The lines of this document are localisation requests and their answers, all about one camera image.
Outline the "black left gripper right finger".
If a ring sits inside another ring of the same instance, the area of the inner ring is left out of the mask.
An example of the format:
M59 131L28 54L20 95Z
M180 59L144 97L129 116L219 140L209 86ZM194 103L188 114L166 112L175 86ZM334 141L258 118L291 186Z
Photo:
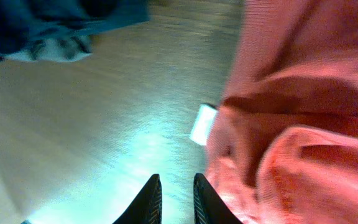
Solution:
M194 176L193 204L195 224L242 224L201 173Z

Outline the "orange FRAM t-shirt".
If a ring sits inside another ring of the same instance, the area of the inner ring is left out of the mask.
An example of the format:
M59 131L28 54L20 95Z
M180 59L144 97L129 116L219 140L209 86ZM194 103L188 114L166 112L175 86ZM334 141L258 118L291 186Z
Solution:
M358 0L244 3L206 154L242 223L358 223Z

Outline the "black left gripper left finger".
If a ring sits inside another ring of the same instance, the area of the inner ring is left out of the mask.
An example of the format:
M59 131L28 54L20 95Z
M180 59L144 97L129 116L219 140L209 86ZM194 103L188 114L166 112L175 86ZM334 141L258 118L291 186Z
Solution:
M153 174L141 188L124 213L113 224L161 224L162 185Z

